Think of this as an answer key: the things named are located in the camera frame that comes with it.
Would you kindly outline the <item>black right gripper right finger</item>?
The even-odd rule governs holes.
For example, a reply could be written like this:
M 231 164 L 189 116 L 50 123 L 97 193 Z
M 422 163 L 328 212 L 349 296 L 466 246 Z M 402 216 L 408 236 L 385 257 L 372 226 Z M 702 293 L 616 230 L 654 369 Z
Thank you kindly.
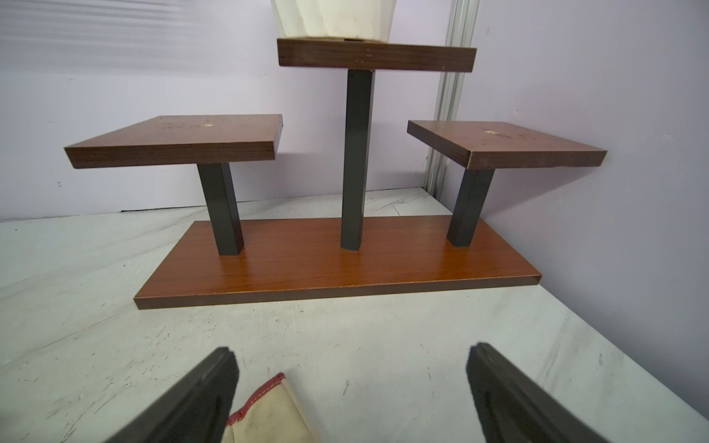
M 466 374 L 487 442 L 604 442 L 488 343 L 471 347 Z

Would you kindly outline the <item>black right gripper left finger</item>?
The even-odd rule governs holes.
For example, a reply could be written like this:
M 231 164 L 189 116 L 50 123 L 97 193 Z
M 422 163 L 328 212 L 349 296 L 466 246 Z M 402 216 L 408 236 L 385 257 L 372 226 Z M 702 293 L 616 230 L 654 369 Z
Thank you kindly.
M 236 355 L 219 347 L 110 442 L 220 442 L 236 394 Z

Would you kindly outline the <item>beige work glove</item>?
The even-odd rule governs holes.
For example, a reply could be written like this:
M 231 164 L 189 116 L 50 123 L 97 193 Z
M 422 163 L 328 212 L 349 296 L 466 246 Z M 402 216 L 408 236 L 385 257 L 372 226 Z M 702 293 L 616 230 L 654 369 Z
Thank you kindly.
M 286 375 L 279 373 L 228 418 L 221 443 L 318 441 Z

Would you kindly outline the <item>brown wooden tiered stand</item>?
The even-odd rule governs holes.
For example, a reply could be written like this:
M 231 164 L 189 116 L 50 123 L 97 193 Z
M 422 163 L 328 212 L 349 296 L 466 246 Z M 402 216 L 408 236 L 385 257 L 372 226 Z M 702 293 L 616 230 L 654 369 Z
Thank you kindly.
M 140 309 L 535 285 L 540 272 L 481 218 L 500 169 L 598 167 L 602 149 L 504 122 L 410 121 L 408 133 L 463 167 L 450 216 L 364 213 L 379 70 L 469 73 L 473 48 L 279 39 L 290 68 L 348 74 L 340 218 L 241 221 L 230 166 L 274 159 L 278 114 L 157 116 L 70 145 L 77 169 L 194 164 L 208 221 L 193 223 L 135 295 Z

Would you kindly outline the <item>white pot green plant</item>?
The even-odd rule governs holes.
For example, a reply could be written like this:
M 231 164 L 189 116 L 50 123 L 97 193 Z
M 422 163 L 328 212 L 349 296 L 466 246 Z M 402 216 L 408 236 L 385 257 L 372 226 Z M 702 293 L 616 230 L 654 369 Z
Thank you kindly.
M 389 42 L 396 0 L 274 0 L 282 39 Z

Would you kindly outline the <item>aluminium corner post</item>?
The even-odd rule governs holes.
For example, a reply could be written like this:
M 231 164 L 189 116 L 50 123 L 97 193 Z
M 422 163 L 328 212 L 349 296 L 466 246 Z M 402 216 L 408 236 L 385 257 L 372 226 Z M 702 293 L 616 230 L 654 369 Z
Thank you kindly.
M 452 2 L 446 46 L 472 47 L 479 5 L 478 0 L 455 0 Z M 452 121 L 456 119 L 464 79 L 465 76 L 461 73 L 441 74 L 434 114 L 436 120 Z M 446 169 L 447 160 L 441 153 L 430 148 L 424 190 L 437 200 L 441 198 Z

